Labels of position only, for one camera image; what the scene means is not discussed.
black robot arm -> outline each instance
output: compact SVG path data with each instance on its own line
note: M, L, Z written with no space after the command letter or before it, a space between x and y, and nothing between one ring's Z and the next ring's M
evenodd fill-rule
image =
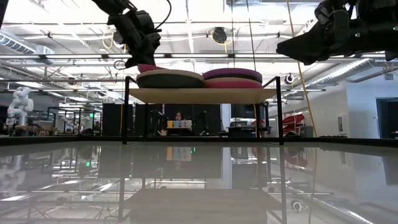
M154 54L160 45L161 29L155 29L152 18L146 11L138 9L129 0L93 0L109 15L108 25L117 29L115 36L120 37L119 44L126 44L129 54L126 68L139 63L155 65Z
M354 7L357 18L351 19ZM315 9L315 16L318 22L311 30L279 43L277 53L306 65L331 56L377 51L385 51L386 60L398 57L396 1L326 0Z

wooden shelf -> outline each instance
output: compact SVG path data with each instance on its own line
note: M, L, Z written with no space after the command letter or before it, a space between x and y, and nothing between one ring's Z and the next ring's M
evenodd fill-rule
M214 88L181 88L130 89L130 95L144 103L175 104L256 104L276 95L275 89L214 89Z

reflective table surface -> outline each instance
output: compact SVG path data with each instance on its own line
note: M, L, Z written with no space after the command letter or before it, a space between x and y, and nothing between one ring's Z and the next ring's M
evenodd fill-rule
M308 223L309 213L311 223L398 223L398 156L385 149L99 141L3 146L0 223Z

wooden board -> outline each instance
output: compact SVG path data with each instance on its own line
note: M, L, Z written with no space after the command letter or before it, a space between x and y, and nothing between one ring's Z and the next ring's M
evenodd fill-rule
M275 89L130 89L130 95L144 103L176 104L255 104L276 95Z
M137 223L265 223L281 203L258 190L146 189L124 203Z

ceiling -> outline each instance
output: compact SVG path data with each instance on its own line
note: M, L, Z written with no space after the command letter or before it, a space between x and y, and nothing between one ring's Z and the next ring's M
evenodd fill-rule
M290 12L293 30L289 22L289 10L285 1L274 0L246 3L235 1L233 10L230 0L171 0L172 12L167 22L161 26L161 45L157 54L274 54L279 42L300 35L316 22L314 9L320 1L291 1ZM147 11L155 24L164 20L169 12L166 0L132 1L140 9ZM46 46L54 54L124 54L124 47L113 43L115 28L106 25L108 15L101 11L92 0L20 0L10 1L2 32L14 35L26 45ZM230 44L217 45L210 34L215 27L224 27ZM0 54L20 54L7 47L0 47ZM136 68L119 72L113 66L115 60L101 59L60 59L50 65L33 60L6 60L8 65L17 66L37 74L35 78L51 74L52 79L75 77L124 78L135 77ZM282 61L252 59L235 61L217 58L201 60L175 60L159 58L157 65L165 68L191 70L203 73L215 68L239 67L256 70L263 75L264 83L277 75L289 73L298 76L299 68L293 60ZM305 78L334 67L336 63L301 64ZM123 88L119 83L102 83L103 88ZM64 85L64 88L86 88L81 85Z

